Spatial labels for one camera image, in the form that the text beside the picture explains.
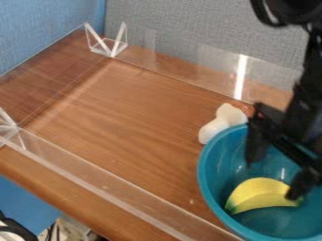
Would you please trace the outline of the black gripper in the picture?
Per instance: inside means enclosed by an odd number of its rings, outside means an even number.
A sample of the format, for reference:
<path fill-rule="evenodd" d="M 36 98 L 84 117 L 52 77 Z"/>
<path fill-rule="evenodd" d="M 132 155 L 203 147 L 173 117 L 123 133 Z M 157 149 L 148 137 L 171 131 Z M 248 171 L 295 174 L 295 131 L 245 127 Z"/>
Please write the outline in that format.
<path fill-rule="evenodd" d="M 253 109 L 247 124 L 247 165 L 261 161 L 274 146 L 298 165 L 290 169 L 286 194 L 296 201 L 322 185 L 322 88 L 296 84 L 284 112 L 263 103 L 255 103 Z"/>

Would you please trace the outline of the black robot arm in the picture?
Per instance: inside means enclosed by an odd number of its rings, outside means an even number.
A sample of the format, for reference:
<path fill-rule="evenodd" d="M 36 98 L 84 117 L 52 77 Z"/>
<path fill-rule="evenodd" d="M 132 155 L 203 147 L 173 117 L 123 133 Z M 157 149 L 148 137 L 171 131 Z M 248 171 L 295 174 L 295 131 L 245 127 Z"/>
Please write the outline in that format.
<path fill-rule="evenodd" d="M 245 161 L 259 161 L 275 147 L 300 167 L 286 194 L 294 201 L 322 185 L 322 0 L 249 0 L 249 4 L 261 24 L 294 26 L 307 35 L 287 108 L 280 111 L 256 103 L 247 121 Z"/>

